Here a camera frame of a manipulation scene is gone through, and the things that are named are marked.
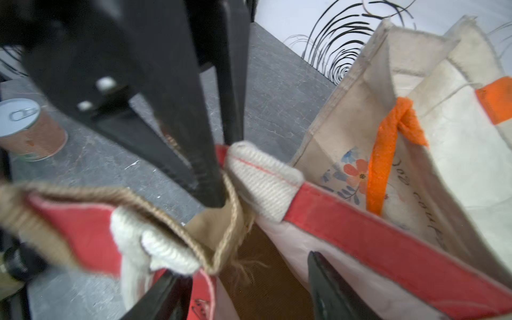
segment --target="jute bag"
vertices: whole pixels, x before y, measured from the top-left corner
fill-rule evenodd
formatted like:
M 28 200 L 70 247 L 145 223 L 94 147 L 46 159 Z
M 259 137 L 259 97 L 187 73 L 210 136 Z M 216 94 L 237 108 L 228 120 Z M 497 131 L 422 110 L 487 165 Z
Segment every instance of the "jute bag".
M 482 98 L 492 90 L 499 103 Z M 510 78 L 473 18 L 463 17 L 445 36 L 383 21 L 292 165 L 308 181 L 512 287 L 510 95 Z M 410 99 L 428 146 L 401 132 L 396 151 L 385 145 L 391 160 L 375 143 L 390 136 L 383 120 L 399 107 L 397 97 Z M 376 176 L 379 163 L 390 162 L 380 189 L 369 182 L 372 161 Z M 377 196 L 381 209 L 369 208 Z

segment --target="gray floor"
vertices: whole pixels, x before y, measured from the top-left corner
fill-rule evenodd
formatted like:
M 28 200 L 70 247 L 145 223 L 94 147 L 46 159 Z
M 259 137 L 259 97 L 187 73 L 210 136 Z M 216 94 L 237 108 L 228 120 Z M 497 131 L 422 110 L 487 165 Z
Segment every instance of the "gray floor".
M 214 70 L 201 75 L 216 142 L 222 142 Z M 170 215 L 188 221 L 202 209 L 152 165 L 62 115 L 28 79 L 1 84 L 3 99 L 39 102 L 69 133 L 67 145 L 39 162 L 12 159 L 13 178 L 69 186 L 130 187 Z M 334 85 L 257 24 L 251 26 L 245 137 L 263 151 L 289 161 Z M 148 121 L 141 96 L 132 106 Z M 116 280 L 52 268 L 29 285 L 33 319 L 117 319 L 125 312 Z

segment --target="white wall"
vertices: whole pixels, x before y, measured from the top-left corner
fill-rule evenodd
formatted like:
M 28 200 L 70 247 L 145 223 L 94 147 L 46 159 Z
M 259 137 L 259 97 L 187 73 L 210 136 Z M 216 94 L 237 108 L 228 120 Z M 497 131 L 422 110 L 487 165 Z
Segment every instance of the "white wall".
M 294 52 L 301 55 L 306 46 L 314 24 L 322 13 L 335 0 L 260 0 L 258 4 L 256 22 L 269 31 L 272 35 L 284 42 Z M 444 34 L 463 15 L 477 16 L 478 25 L 486 33 L 495 28 L 510 23 L 502 30 L 489 34 L 489 38 L 498 56 L 502 55 L 502 63 L 509 75 L 512 75 L 512 0 L 392 0 L 391 2 L 408 7 L 410 18 L 405 12 L 404 26 L 418 30 Z M 349 5 L 360 4 L 361 0 L 339 0 L 323 19 L 323 23 Z M 396 13 L 393 7 L 385 4 L 371 4 L 364 0 L 365 8 L 374 15 L 388 16 Z M 346 14 L 365 13 L 362 6 L 357 6 Z M 378 25 L 379 20 L 367 17 L 350 17 L 344 21 L 359 20 L 369 23 L 372 29 Z M 402 25 L 397 15 L 391 18 L 392 22 Z M 369 36 L 354 35 L 360 39 L 368 39 Z

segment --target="copper can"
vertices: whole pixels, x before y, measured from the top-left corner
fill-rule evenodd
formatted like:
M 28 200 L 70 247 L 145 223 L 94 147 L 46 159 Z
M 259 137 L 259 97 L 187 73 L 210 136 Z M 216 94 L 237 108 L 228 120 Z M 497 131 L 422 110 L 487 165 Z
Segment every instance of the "copper can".
M 0 146 L 26 161 L 53 156 L 68 134 L 41 106 L 30 99 L 0 102 Z

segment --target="can lid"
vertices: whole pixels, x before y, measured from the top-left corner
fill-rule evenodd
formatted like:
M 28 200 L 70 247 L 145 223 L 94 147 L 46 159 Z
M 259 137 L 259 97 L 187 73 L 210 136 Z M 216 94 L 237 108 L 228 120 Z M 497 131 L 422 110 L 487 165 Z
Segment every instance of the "can lid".
M 34 100 L 18 98 L 0 102 L 0 137 L 30 127 L 40 112 L 41 107 Z

